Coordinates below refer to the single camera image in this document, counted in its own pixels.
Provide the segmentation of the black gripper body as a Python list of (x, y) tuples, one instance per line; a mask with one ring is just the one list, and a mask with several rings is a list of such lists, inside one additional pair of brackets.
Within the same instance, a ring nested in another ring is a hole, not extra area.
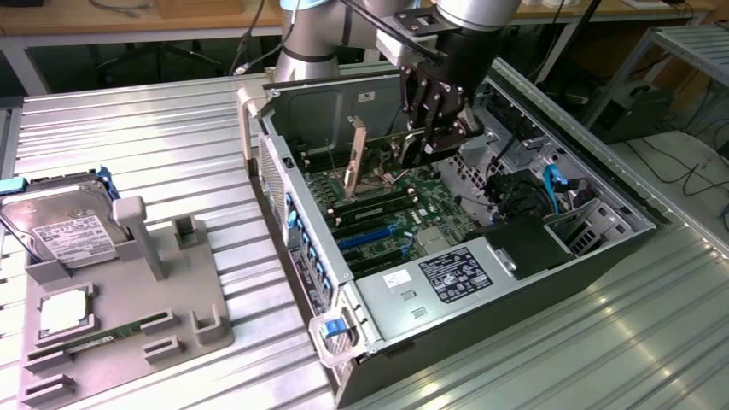
[(501, 48), (503, 31), (461, 28), (439, 35), (436, 49), (445, 54), (444, 59), (437, 64), (424, 61), (417, 65), (436, 79), (428, 101), (433, 126), (453, 120), (473, 99)]

